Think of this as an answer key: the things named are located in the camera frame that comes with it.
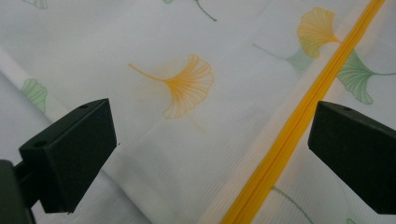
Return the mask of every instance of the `printed pattern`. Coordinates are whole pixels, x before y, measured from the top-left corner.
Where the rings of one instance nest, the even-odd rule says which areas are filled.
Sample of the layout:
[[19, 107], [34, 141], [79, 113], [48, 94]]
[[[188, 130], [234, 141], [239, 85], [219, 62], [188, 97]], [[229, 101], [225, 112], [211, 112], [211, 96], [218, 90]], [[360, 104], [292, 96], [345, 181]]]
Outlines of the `printed pattern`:
[[[163, 0], [166, 4], [171, 3], [173, 0]], [[213, 18], [211, 15], [209, 15], [209, 13], [207, 13], [204, 8], [201, 6], [201, 4], [199, 3], [199, 0], [194, 0], [194, 2], [198, 5], [198, 7], [206, 14], [207, 17], [210, 18], [210, 20], [212, 21], [217, 21], [215, 18]]]
[[344, 84], [346, 89], [352, 92], [353, 96], [360, 102], [370, 105], [373, 99], [367, 92], [367, 83], [372, 76], [393, 76], [396, 73], [379, 74], [370, 70], [359, 58], [355, 50], [349, 55], [346, 64], [341, 69], [338, 79]]
[[[335, 14], [333, 12], [320, 7], [314, 7], [311, 11], [302, 16], [300, 25], [297, 29], [297, 36], [304, 54], [308, 56], [308, 59], [302, 56], [300, 50], [293, 56], [284, 59], [294, 67], [299, 76], [302, 76], [309, 64], [312, 63], [310, 59], [317, 59], [320, 57], [319, 50], [323, 45], [331, 42], [341, 43], [334, 35], [334, 30], [332, 28], [334, 16]], [[255, 44], [253, 44], [253, 46], [272, 54], [260, 46]], [[396, 75], [396, 73], [379, 74], [370, 70], [363, 64], [357, 52], [353, 50], [346, 64], [338, 74], [338, 79], [357, 100], [363, 104], [371, 105], [374, 100], [367, 92], [369, 78], [372, 76], [393, 75]]]
[[47, 90], [35, 79], [26, 79], [23, 83], [21, 92], [35, 105], [37, 108], [46, 112]]
[[180, 73], [168, 79], [149, 75], [131, 63], [128, 65], [143, 76], [167, 85], [171, 93], [172, 103], [163, 112], [166, 119], [178, 119], [188, 111], [193, 110], [206, 99], [215, 80], [210, 65], [194, 54], [189, 56], [186, 66]]
[[[297, 202], [295, 202], [287, 193], [285, 193], [284, 191], [282, 191], [281, 189], [277, 188], [276, 186], [273, 186], [272, 190], [276, 193], [278, 193], [279, 195], [281, 195], [282, 197], [284, 197], [287, 201], [289, 201], [290, 203], [292, 203], [297, 210], [299, 210], [303, 216], [306, 218], [307, 222], [309, 222], [310, 224], [314, 224], [314, 221], [311, 219], [311, 217], [304, 211], [304, 209], [297, 204]], [[346, 220], [346, 224], [356, 224], [355, 221], [353, 221], [351, 218], [348, 218]]]
[[312, 58], [319, 57], [321, 46], [330, 42], [340, 42], [334, 35], [332, 21], [334, 13], [320, 7], [314, 7], [301, 17], [297, 35], [304, 52]]

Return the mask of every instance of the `zipper tape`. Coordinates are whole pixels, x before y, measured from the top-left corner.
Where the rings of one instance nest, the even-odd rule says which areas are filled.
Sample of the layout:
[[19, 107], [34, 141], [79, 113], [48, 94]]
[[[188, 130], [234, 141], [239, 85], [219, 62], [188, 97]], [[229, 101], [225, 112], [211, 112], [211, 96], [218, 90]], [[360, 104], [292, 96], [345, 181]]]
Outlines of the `zipper tape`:
[[322, 100], [385, 0], [372, 0], [327, 65], [294, 109], [267, 155], [254, 171], [221, 223], [249, 223], [286, 167]]

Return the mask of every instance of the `black plastic part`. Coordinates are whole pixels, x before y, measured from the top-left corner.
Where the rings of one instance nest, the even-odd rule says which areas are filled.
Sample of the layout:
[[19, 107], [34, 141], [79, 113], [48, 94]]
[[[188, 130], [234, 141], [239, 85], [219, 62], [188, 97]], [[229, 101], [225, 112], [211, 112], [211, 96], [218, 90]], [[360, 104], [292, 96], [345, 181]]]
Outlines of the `black plastic part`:
[[20, 184], [10, 161], [0, 160], [0, 223], [35, 223], [25, 207]]
[[396, 214], [396, 132], [363, 114], [319, 102], [309, 148], [378, 214]]
[[21, 148], [46, 213], [74, 212], [117, 145], [107, 99], [78, 107]]
[[32, 207], [39, 200], [40, 196], [39, 175], [29, 170], [29, 167], [23, 161], [15, 167], [15, 173], [20, 181], [24, 203], [27, 207]]

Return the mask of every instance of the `ginkgo leaf print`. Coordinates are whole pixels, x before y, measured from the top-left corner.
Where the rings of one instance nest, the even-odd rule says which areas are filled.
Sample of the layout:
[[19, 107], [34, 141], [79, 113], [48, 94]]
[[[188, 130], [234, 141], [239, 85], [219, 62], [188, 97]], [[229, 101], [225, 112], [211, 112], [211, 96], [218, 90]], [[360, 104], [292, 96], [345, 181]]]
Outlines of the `ginkgo leaf print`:
[[128, 64], [138, 73], [160, 81], [169, 88], [172, 102], [163, 112], [166, 119], [178, 119], [204, 101], [214, 82], [212, 68], [197, 55], [190, 55], [181, 72], [170, 78], [149, 75], [133, 64]]
[[[163, 0], [166, 4], [171, 3], [173, 0]], [[201, 6], [201, 3], [199, 2], [199, 0], [194, 0], [194, 2], [198, 5], [198, 8], [201, 9], [201, 11], [203, 11], [207, 17], [210, 18], [210, 20], [212, 21], [217, 21], [215, 18], [213, 18], [211, 15], [209, 15], [209, 13], [207, 13], [204, 8]]]
[[333, 12], [320, 7], [314, 7], [301, 17], [297, 35], [309, 57], [318, 58], [321, 46], [330, 42], [340, 42], [332, 29], [333, 19]]
[[47, 90], [35, 79], [26, 79], [21, 88], [21, 92], [26, 96], [41, 112], [46, 112]]
[[372, 76], [392, 76], [396, 73], [379, 74], [369, 69], [359, 58], [355, 50], [348, 56], [344, 67], [338, 74], [338, 79], [344, 84], [345, 88], [352, 92], [353, 96], [360, 102], [370, 105], [373, 99], [367, 92], [367, 83]]

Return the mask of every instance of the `yellow ginkgo leaf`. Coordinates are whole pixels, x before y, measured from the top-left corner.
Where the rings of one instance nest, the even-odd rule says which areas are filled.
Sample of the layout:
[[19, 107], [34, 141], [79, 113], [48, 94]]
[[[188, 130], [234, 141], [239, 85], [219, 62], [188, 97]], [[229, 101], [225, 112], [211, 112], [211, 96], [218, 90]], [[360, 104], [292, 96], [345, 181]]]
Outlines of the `yellow ginkgo leaf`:
[[332, 29], [333, 19], [333, 12], [320, 7], [314, 7], [301, 17], [297, 35], [308, 56], [318, 58], [321, 46], [330, 42], [340, 42]]
[[163, 112], [166, 119], [178, 119], [206, 99], [214, 82], [212, 68], [197, 55], [190, 55], [186, 66], [173, 77], [159, 78], [149, 75], [133, 64], [128, 64], [140, 74], [161, 81], [170, 90], [172, 103]]

